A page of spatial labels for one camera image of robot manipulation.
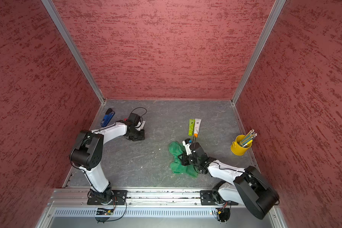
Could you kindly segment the lime green toothpaste tube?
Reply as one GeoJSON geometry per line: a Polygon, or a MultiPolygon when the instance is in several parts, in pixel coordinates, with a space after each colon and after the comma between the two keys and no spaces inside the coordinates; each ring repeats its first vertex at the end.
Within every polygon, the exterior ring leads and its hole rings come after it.
{"type": "Polygon", "coordinates": [[[188,136],[193,136],[195,119],[189,119],[188,136]]]}

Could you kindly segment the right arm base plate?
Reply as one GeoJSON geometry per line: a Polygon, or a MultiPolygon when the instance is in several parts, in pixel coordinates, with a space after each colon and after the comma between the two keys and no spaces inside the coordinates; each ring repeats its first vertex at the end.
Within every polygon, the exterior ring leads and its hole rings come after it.
{"type": "Polygon", "coordinates": [[[225,201],[215,190],[201,190],[200,192],[200,202],[203,206],[237,206],[238,203],[233,201],[225,201]]]}

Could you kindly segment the green microfiber cloth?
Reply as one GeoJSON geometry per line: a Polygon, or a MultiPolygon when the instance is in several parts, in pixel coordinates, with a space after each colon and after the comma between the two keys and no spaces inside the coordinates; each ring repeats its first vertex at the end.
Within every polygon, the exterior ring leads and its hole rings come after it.
{"type": "Polygon", "coordinates": [[[170,164],[170,168],[175,175],[186,174],[194,179],[198,177],[198,173],[195,171],[192,165],[183,165],[184,162],[188,162],[188,159],[183,158],[186,150],[182,143],[173,141],[169,144],[168,149],[169,153],[174,158],[174,161],[170,164]]]}

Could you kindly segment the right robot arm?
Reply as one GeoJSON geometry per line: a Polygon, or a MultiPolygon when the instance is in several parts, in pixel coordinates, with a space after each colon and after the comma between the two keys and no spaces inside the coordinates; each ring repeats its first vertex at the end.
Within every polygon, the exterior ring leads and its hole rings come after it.
{"type": "Polygon", "coordinates": [[[186,139],[182,142],[184,152],[178,156],[183,166],[191,166],[197,173],[209,175],[221,181],[210,191],[200,194],[201,203],[226,206],[243,205],[256,218],[263,219],[273,206],[279,204],[277,191],[254,166],[238,168],[209,157],[198,142],[186,139]]]}

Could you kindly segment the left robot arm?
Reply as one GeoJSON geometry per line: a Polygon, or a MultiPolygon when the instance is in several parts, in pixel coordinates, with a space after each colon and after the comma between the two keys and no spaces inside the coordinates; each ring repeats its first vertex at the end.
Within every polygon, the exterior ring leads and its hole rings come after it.
{"type": "Polygon", "coordinates": [[[111,183],[101,167],[104,144],[121,136],[133,142],[142,141],[145,139],[144,125],[145,121],[132,123],[120,120],[108,127],[79,133],[69,159],[70,164],[82,171],[90,184],[91,200],[103,205],[115,201],[111,183]]]}

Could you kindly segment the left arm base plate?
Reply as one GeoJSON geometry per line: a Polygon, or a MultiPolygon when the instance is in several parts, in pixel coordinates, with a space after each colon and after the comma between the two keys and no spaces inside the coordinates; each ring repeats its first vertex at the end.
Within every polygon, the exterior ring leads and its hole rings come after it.
{"type": "Polygon", "coordinates": [[[127,197],[127,190],[114,190],[112,191],[112,195],[109,200],[100,199],[92,190],[90,190],[87,194],[87,205],[97,205],[97,206],[117,206],[117,205],[125,205],[125,200],[127,197]]]}

